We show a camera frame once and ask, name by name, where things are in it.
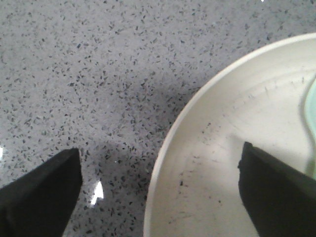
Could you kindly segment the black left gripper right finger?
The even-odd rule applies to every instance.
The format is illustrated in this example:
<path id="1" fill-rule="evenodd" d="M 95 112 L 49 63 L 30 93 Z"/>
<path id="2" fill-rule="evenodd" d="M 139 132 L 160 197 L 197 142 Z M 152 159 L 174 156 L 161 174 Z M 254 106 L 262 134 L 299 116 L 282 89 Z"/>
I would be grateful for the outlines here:
<path id="1" fill-rule="evenodd" d="M 239 195 L 261 237 L 316 235 L 316 181 L 245 142 Z"/>

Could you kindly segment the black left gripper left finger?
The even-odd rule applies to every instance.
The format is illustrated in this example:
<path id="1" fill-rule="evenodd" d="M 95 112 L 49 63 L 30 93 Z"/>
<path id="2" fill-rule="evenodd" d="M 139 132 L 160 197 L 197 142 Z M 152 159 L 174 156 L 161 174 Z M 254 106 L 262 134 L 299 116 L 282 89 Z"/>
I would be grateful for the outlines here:
<path id="1" fill-rule="evenodd" d="M 63 150 L 0 190 L 2 237 L 61 237 L 82 186 L 79 151 Z"/>

